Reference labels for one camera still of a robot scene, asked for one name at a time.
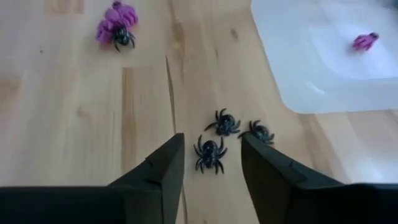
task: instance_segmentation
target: wood grain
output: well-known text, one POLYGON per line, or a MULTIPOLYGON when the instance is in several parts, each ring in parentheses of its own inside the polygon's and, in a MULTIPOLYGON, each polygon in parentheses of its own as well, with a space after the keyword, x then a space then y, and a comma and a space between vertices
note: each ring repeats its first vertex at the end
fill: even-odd
POLYGON ((222 108, 242 131, 261 119, 278 150, 342 182, 398 181, 398 111, 288 110, 248 0, 125 2, 140 22, 121 53, 94 39, 110 1, 0 2, 0 72, 22 77, 0 86, 0 185, 105 185, 184 132, 177 223, 258 223, 236 136, 225 174, 195 170, 192 146, 220 142, 203 130, 222 108))

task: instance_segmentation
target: purple toy spider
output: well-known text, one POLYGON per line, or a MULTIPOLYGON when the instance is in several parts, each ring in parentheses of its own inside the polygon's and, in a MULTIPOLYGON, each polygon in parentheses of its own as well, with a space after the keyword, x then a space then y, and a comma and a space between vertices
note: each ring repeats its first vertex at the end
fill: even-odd
POLYGON ((374 32, 368 35, 359 35, 354 40, 353 47, 355 50, 369 50, 378 38, 379 34, 374 32))
POLYGON ((129 32, 129 28, 137 22, 138 17, 132 6, 115 1, 112 8, 106 10, 105 19, 98 25, 96 39, 101 44, 113 42, 118 51, 117 44, 126 46, 131 42, 134 47, 134 36, 129 32))

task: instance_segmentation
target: black plastic object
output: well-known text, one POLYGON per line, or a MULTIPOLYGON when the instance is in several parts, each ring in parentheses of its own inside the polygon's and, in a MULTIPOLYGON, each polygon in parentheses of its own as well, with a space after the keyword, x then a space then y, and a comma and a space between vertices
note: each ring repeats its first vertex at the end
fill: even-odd
POLYGON ((107 187, 5 187, 0 223, 174 224, 184 170, 176 134, 107 187))
POLYGON ((261 224, 398 223, 398 185, 344 185, 245 134, 242 167, 261 224))

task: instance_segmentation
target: plastic spider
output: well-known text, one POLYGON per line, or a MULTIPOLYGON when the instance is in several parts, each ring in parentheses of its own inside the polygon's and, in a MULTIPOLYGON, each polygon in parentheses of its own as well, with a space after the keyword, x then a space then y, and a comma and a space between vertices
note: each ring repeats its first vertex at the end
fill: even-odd
POLYGON ((127 46, 130 42, 135 47, 134 36, 129 28, 138 22, 135 9, 132 6, 115 1, 112 8, 105 12, 105 19, 98 24, 96 39, 101 44, 113 42, 116 50, 120 51, 117 44, 127 46))
POLYGON ((216 111, 216 122, 209 124, 205 131, 212 127, 216 127, 216 134, 219 136, 229 136, 229 134, 239 133, 239 126, 241 125, 241 121, 239 120, 237 123, 235 122, 235 118, 230 114, 224 114, 226 108, 220 111, 220 116, 218 116, 218 111, 216 111))
POLYGON ((199 159, 196 164, 196 170, 198 170, 198 168, 200 167, 200 170, 203 174, 204 173, 203 166, 206 166, 206 168, 208 169, 215 166, 216 174, 218 174, 218 167, 221 168, 221 171, 224 174, 224 166, 220 162, 220 159, 226 154, 228 148, 224 149, 223 137, 221 137, 221 145, 220 147, 218 147, 217 143, 215 143, 212 140, 209 140, 205 142, 204 145, 201 145, 201 135, 200 135, 198 138, 198 147, 196 147, 196 145, 193 145, 193 148, 195 149, 196 154, 199 156, 199 159))
POLYGON ((112 38, 113 44, 114 44, 114 47, 116 48, 116 50, 118 50, 118 52, 120 52, 120 50, 119 50, 117 43, 119 43, 123 46, 127 46, 131 42, 133 48, 136 46, 134 43, 135 37, 127 30, 126 27, 124 27, 124 26, 116 27, 112 31, 112 33, 113 33, 113 38, 112 38))
POLYGON ((238 136, 238 138, 242 137, 246 133, 250 133, 264 144, 273 144, 274 142, 272 140, 274 139, 275 134, 269 134, 268 128, 263 125, 258 125, 259 123, 260 120, 257 120, 254 123, 250 121, 250 131, 243 132, 238 136))
POLYGON ((354 40, 353 47, 355 50, 369 50, 378 38, 379 34, 374 32, 368 35, 359 35, 354 40))

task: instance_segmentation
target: toy spider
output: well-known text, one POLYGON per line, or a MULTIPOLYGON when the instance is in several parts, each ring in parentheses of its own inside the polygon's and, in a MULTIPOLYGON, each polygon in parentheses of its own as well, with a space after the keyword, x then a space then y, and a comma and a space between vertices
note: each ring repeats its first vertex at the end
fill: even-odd
POLYGON ((212 140, 209 140, 205 142, 204 145, 201 145, 201 135, 200 135, 198 138, 198 147, 196 147, 196 145, 193 145, 193 148, 195 149, 196 154, 199 156, 199 159, 196 164, 196 170, 198 170, 198 168, 200 167, 200 170, 203 174, 204 173, 203 166, 206 166, 206 168, 208 169, 215 166, 216 174, 218 174, 218 167, 221 168, 221 171, 224 174, 224 166, 220 162, 220 159, 226 154, 228 148, 224 149, 223 137, 221 137, 221 145, 220 147, 218 147, 217 143, 215 143, 212 140))
POLYGON ((96 39, 101 44, 111 44, 113 42, 116 50, 119 50, 117 44, 127 46, 130 42, 135 47, 135 37, 129 29, 137 24, 138 16, 136 10, 121 1, 115 1, 112 8, 105 12, 105 18, 98 24, 96 39))
POLYGON ((127 46, 131 42, 133 48, 136 46, 134 43, 135 37, 128 31, 128 29, 125 26, 116 27, 113 30, 112 39, 114 47, 116 48, 116 50, 118 50, 118 52, 120 52, 120 50, 117 43, 123 46, 127 46))
POLYGON ((229 134, 239 133, 239 126, 241 125, 241 121, 239 120, 237 123, 235 122, 235 118, 230 114, 224 114, 226 108, 220 111, 220 116, 218 116, 218 111, 216 111, 216 122, 209 124, 205 131, 210 129, 211 127, 216 127, 216 134, 219 136, 229 136, 229 134))
POLYGON ((255 121, 253 124, 250 121, 250 131, 243 132, 238 136, 238 138, 242 137, 246 133, 250 133, 264 144, 273 144, 274 142, 272 140, 274 139, 275 134, 270 135, 268 128, 263 125, 258 125, 258 123, 260 123, 260 120, 255 121))

